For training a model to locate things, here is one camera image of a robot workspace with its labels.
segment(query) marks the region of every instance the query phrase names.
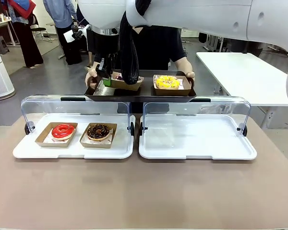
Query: black chair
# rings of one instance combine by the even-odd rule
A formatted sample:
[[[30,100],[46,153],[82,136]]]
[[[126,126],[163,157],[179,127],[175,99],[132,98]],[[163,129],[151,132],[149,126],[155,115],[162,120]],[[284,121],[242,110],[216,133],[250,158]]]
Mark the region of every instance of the black chair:
[[[49,34],[47,32],[47,29],[43,28],[43,27],[39,27],[38,21],[37,21],[37,18],[35,16],[35,14],[32,14],[31,21],[30,21],[30,27],[31,27],[31,31],[32,31],[32,33],[34,35],[34,39],[36,39],[36,34],[40,34],[43,41],[52,42],[52,40],[51,40],[51,38],[50,38],[50,36],[49,36]],[[47,34],[49,40],[45,40],[44,39],[43,33]]]

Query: yellow donut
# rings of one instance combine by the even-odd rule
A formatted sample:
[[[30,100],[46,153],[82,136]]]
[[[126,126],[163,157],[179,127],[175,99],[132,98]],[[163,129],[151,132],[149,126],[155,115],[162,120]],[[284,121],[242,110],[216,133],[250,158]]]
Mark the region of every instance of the yellow donut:
[[[179,88],[179,80],[173,76],[167,76],[167,75],[162,75],[159,76],[156,80],[156,86],[159,89],[175,89],[177,90]]]

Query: hand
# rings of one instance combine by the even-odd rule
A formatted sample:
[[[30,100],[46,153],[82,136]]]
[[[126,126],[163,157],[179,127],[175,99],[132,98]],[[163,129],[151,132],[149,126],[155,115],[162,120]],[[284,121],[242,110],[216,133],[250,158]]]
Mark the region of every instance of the hand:
[[[87,81],[88,81],[88,79],[89,79],[90,77],[94,77],[94,78],[97,77],[97,72],[96,72],[96,70],[95,70],[95,67],[91,67],[91,68],[88,70],[87,74],[86,74],[85,84],[86,84],[87,87],[88,87]],[[94,89],[94,88],[96,87],[96,83],[93,83],[93,81],[91,81],[91,82],[90,82],[90,87]]]
[[[195,73],[194,72],[189,72],[186,74],[187,78],[192,78],[193,79],[193,83],[195,83]]]

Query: black tray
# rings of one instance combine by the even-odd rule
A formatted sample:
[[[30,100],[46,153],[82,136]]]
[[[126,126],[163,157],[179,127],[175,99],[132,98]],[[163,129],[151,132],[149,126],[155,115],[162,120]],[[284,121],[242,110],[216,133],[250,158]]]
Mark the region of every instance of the black tray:
[[[96,89],[88,87],[85,91],[85,96],[96,102],[178,102],[185,103],[191,101],[196,97],[193,87],[186,97],[181,96],[156,96],[153,76],[159,75],[173,75],[185,76],[181,71],[168,70],[140,70],[140,76],[144,77],[143,83],[138,91],[129,91],[121,89],[113,89],[99,84]]]

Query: empty white tray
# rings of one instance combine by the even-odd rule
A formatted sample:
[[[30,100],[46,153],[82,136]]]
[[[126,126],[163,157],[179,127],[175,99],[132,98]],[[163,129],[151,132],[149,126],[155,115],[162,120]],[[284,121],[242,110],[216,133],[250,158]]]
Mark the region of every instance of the empty white tray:
[[[36,138],[50,122],[78,123],[76,134],[67,148],[43,148],[35,143]],[[135,124],[135,117],[130,117]],[[89,123],[116,123],[117,130],[110,149],[85,148],[80,138]],[[127,130],[126,115],[80,115],[47,114],[35,125],[33,133],[26,135],[13,150],[16,158],[85,158],[85,159],[124,159],[132,154],[133,139]]]
[[[257,156],[228,115],[149,114],[145,126],[139,153],[147,159],[253,160]]]

